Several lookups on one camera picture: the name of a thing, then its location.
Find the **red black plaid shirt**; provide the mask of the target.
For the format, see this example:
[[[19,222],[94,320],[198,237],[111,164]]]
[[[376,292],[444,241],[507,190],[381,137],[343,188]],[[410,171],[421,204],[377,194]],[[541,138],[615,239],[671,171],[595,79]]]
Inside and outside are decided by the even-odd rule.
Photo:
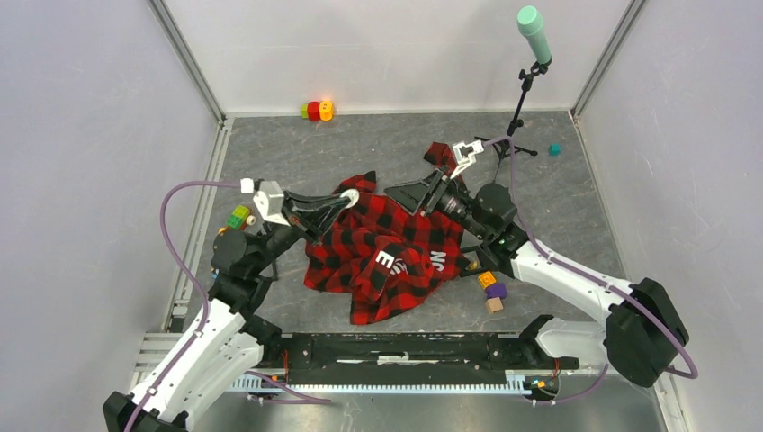
[[[350,294],[353,325],[416,308],[470,264],[461,251],[462,226],[438,211],[411,215],[376,188],[373,171],[342,181],[335,191],[357,190],[357,204],[338,216],[321,244],[305,247],[305,286]]]

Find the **black square frame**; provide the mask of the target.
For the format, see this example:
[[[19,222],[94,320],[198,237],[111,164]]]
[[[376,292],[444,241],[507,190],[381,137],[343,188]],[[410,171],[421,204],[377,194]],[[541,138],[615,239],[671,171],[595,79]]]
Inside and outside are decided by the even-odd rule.
[[[485,272],[485,267],[478,258],[474,258],[460,273],[461,278],[475,276]]]

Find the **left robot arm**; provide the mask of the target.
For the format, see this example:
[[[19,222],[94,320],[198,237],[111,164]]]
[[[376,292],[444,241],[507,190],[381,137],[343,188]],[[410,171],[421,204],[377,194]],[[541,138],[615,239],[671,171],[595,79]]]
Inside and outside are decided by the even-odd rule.
[[[360,197],[355,189],[303,196],[271,181],[242,191],[252,194],[271,228],[260,235],[235,229],[219,234],[218,275],[202,294],[192,326],[142,382],[108,397],[103,405],[108,430],[191,431],[237,378],[257,365],[275,365],[283,343],[277,328],[256,315],[272,282],[263,270],[298,240],[321,240]]]

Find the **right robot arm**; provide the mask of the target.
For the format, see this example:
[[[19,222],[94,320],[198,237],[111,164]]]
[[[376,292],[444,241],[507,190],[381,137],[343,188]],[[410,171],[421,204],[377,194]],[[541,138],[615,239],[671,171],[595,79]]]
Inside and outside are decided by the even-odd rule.
[[[542,315],[522,332],[519,353],[532,367],[556,359],[607,365],[641,387],[663,374],[698,376],[687,352],[689,335],[662,284],[634,283],[594,271],[554,252],[522,226],[511,193],[488,183],[471,195],[437,169],[427,177],[384,190],[414,216],[443,215],[478,241],[471,247],[482,272],[499,272],[535,285],[580,311],[587,321]]]

